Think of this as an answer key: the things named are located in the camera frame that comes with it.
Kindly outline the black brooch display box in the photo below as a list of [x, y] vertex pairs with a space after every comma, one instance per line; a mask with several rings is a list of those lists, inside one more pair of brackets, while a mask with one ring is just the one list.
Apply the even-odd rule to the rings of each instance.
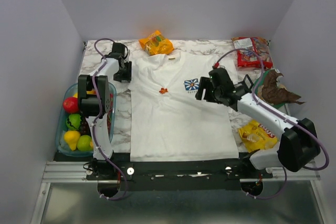
[[251, 91], [254, 86], [254, 82], [248, 74], [244, 76], [243, 80], [240, 81], [239, 84], [249, 91]]

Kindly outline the red maple leaf brooch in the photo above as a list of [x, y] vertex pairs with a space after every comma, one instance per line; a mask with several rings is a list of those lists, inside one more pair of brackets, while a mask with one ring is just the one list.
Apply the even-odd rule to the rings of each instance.
[[160, 94], [166, 94], [166, 93], [168, 93], [168, 89], [167, 88], [161, 88], [159, 93]]

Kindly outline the white t-shirt daisy print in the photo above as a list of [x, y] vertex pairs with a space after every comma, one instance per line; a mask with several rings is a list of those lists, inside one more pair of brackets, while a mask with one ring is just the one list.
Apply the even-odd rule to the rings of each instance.
[[[134, 162], [238, 157], [228, 107], [195, 98], [217, 56], [178, 52], [133, 62], [131, 148]], [[168, 93], [160, 94], [161, 88]]]

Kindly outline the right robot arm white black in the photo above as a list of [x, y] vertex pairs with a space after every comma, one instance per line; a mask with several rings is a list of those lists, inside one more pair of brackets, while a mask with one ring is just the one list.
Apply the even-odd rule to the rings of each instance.
[[244, 81], [233, 84], [224, 68], [213, 69], [208, 77], [201, 77], [195, 97], [251, 117], [278, 139], [273, 148], [257, 150], [242, 163], [241, 171], [246, 177], [255, 177], [261, 169], [268, 167], [284, 167], [297, 172], [321, 152], [312, 121], [298, 120], [266, 104]]

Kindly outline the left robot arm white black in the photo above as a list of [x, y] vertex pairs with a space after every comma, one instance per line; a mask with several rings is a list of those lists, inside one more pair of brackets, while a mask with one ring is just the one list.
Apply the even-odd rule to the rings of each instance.
[[110, 85], [119, 83], [124, 87], [131, 81], [132, 62], [128, 60], [127, 46], [120, 42], [113, 41], [108, 54], [98, 54], [101, 56], [98, 67], [90, 74], [78, 77], [78, 108], [89, 124], [93, 157], [107, 161], [113, 155], [107, 120], [115, 111], [112, 96], [116, 93], [115, 88], [110, 90]]

